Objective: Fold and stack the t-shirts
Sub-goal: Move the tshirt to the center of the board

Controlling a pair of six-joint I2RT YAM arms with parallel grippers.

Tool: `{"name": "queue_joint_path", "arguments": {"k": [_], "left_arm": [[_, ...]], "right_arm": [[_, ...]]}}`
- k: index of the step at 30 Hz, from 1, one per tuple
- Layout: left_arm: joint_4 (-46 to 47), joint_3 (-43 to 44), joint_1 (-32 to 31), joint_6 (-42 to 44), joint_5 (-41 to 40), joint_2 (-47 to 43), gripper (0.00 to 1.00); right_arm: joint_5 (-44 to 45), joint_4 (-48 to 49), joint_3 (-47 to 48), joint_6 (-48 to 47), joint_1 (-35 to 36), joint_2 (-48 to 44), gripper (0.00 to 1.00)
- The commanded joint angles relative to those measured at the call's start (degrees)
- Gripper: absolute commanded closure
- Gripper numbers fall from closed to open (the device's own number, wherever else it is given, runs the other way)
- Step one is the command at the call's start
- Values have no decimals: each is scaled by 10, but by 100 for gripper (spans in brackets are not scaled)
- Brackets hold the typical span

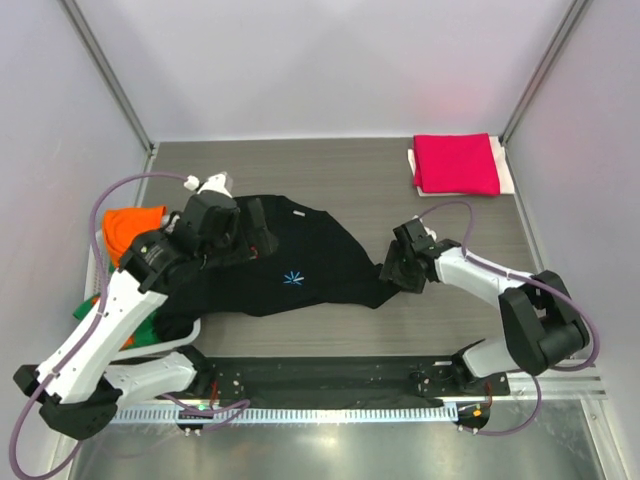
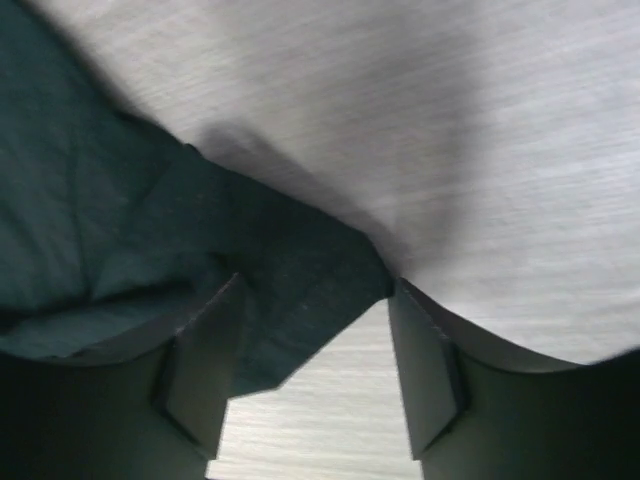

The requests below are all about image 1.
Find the black t-shirt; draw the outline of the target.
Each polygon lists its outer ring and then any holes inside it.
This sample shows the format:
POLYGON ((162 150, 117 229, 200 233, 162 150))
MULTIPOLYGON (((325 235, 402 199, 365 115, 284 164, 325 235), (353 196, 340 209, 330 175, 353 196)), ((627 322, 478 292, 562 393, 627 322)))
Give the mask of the black t-shirt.
POLYGON ((213 313, 264 317, 322 303, 377 309, 399 293, 380 278, 361 244, 328 212, 282 195, 261 195, 266 224, 278 240, 264 259, 208 268, 172 293, 152 319, 157 339, 189 334, 213 313))

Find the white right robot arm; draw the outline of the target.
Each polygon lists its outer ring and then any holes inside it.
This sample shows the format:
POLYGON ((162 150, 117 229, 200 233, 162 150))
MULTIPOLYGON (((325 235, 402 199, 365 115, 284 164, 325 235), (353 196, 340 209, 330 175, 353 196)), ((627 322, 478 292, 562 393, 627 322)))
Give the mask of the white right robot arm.
POLYGON ((508 270, 456 241, 436 239, 418 218, 393 233, 381 280, 416 294, 428 283, 454 286, 500 314, 500 337, 452 355, 450 379, 460 394, 477 393, 497 373, 522 370, 537 376, 590 344, 589 329, 556 273, 508 270))

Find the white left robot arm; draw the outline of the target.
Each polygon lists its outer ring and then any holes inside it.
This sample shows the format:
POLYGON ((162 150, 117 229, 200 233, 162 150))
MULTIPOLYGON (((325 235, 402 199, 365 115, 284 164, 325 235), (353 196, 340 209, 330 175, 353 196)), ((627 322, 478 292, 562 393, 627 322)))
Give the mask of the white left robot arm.
POLYGON ((205 397, 214 382, 211 363, 193 346, 167 348, 166 356, 137 365, 114 360, 141 323, 180 286, 200 272, 230 267, 274 253, 260 200, 235 200, 226 173, 200 181, 183 210, 168 222, 137 235, 116 271, 102 276, 103 291, 68 339, 39 365, 22 365, 14 375, 20 390, 54 431, 86 440, 116 414, 172 392, 205 397))

